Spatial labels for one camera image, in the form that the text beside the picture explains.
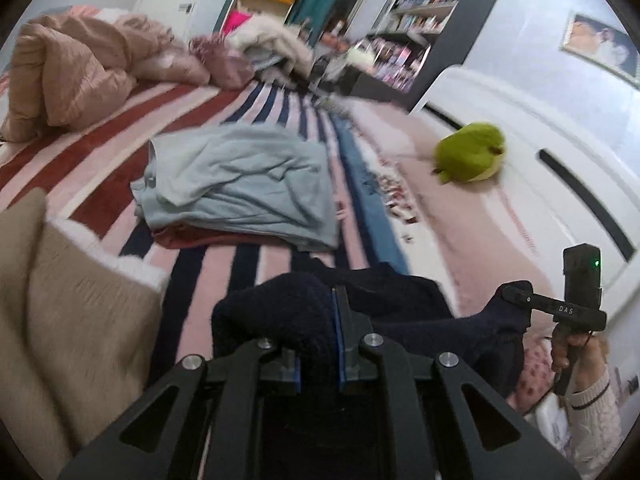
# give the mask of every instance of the silver screw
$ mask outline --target silver screw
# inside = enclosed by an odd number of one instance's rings
[[[263,337],[262,339],[258,340],[258,347],[262,348],[263,350],[270,350],[271,348],[273,348],[273,341],[271,341],[271,339]]]
[[[367,346],[373,346],[373,348],[382,345],[385,342],[385,339],[380,334],[367,334],[362,338],[364,344]]]
[[[438,356],[438,361],[440,361],[440,364],[445,368],[453,368],[458,366],[460,359],[452,352],[444,352]]]
[[[187,357],[182,360],[182,367],[187,370],[197,370],[202,366],[203,362],[204,359],[199,355],[187,355]]]

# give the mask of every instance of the picture frame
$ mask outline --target picture frame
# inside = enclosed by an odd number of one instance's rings
[[[640,54],[629,35],[580,12],[572,12],[562,49],[640,88]]]

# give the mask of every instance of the white headboard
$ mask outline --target white headboard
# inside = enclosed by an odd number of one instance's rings
[[[412,114],[442,136],[454,131],[447,120],[498,125],[508,150],[501,185],[555,293],[562,295],[562,250],[589,243],[602,251],[609,319],[629,303],[640,288],[640,183],[593,134],[521,90],[462,67],[446,69]]]

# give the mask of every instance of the sweater sleeve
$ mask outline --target sweater sleeve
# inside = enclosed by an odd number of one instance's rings
[[[607,371],[591,388],[566,397],[571,429],[569,459],[583,480],[592,480],[618,450],[622,432]]]

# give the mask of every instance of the striped bedsheet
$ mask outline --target striped bedsheet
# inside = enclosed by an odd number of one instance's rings
[[[134,215],[129,190],[147,164],[147,141],[163,132],[236,121],[279,123],[308,142],[326,145],[340,209],[335,251],[308,254],[292,246],[253,244],[167,250],[154,243]],[[212,357],[209,319],[219,300],[296,270],[304,258],[351,269],[389,261],[399,272],[410,271],[400,234],[387,218],[349,125],[314,106],[309,96],[264,84],[238,92],[140,85],[120,111],[85,131],[3,145],[0,164],[0,209],[35,187],[44,188],[50,215],[87,225],[113,254],[139,256],[171,272],[150,382],[187,354]]]

